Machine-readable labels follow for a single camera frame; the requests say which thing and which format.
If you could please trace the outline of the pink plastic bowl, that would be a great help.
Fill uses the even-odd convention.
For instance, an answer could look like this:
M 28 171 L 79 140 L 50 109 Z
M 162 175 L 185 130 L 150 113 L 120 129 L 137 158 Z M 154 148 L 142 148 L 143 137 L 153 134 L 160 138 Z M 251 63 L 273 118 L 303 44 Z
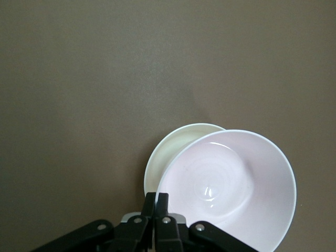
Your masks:
M 258 252 L 275 252 L 297 200 L 292 167 L 273 142 L 245 130 L 208 134 L 166 166 L 158 193 L 187 226 L 207 221 Z

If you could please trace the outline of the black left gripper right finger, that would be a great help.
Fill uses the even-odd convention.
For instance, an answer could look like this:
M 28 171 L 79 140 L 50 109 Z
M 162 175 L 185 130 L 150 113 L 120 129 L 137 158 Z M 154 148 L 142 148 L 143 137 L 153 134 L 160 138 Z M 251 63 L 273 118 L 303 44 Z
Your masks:
M 259 252 L 206 221 L 187 226 L 184 216 L 168 213 L 169 195 L 159 193 L 155 207 L 156 252 Z

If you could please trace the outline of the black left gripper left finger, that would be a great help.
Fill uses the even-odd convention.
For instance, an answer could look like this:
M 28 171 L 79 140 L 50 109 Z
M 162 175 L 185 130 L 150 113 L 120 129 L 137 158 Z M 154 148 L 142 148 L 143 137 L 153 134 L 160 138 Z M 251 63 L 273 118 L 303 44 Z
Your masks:
M 147 252 L 152 247 L 155 192 L 146 194 L 141 212 L 125 214 L 119 225 L 93 221 L 30 252 Z

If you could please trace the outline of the white plastic bowl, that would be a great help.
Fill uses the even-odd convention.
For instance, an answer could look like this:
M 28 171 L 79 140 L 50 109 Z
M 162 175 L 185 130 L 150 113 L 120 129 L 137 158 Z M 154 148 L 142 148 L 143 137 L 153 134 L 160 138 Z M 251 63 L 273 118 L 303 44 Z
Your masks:
M 144 193 L 155 192 L 158 189 L 165 169 L 186 146 L 208 134 L 224 130 L 210 123 L 193 123 L 177 128 L 166 135 L 148 159 L 143 180 Z

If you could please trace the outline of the brown paper table cover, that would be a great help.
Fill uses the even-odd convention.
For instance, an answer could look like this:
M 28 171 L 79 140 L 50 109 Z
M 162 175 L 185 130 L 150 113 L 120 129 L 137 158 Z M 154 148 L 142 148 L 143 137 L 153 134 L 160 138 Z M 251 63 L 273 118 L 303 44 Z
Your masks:
M 0 0 L 0 252 L 139 211 L 151 152 L 195 122 L 287 156 L 276 252 L 336 252 L 336 0 Z

